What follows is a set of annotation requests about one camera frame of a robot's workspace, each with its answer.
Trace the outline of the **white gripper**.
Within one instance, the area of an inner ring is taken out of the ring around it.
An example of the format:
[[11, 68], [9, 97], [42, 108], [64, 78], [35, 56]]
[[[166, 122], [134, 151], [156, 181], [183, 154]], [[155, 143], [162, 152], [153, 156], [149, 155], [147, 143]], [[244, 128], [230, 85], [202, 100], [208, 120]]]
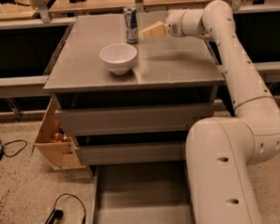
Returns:
[[157, 22], [151, 24], [141, 31], [141, 38], [143, 40], [163, 38], [167, 34], [167, 31], [172, 37], [185, 37], [182, 22], [186, 12], [186, 9], [171, 9], [166, 17], [165, 23]]

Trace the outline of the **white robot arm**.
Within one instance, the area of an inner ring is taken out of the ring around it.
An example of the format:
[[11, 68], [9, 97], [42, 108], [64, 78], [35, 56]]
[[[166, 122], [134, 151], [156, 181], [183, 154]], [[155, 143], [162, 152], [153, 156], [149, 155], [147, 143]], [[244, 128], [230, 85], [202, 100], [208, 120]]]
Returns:
[[280, 109], [236, 34], [233, 10], [223, 0], [203, 9], [170, 10], [139, 37], [210, 39], [218, 47], [233, 118], [198, 121], [185, 156], [195, 224], [262, 224], [249, 165], [280, 153]]

